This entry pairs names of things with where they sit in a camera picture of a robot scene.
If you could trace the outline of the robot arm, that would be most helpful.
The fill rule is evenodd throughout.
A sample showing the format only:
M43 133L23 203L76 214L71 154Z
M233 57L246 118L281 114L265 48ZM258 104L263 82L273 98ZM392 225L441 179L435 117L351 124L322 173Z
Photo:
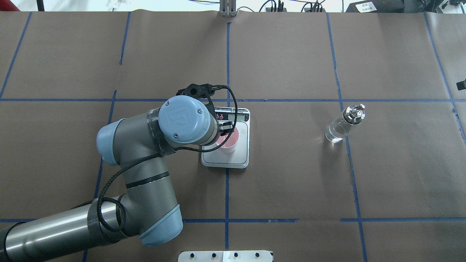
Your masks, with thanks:
M165 157L185 144L214 144L233 129L234 122L217 121L211 103L186 95L104 126L98 152L121 170L90 203L1 230L1 261L42 262L134 236L145 246L169 242L183 222Z

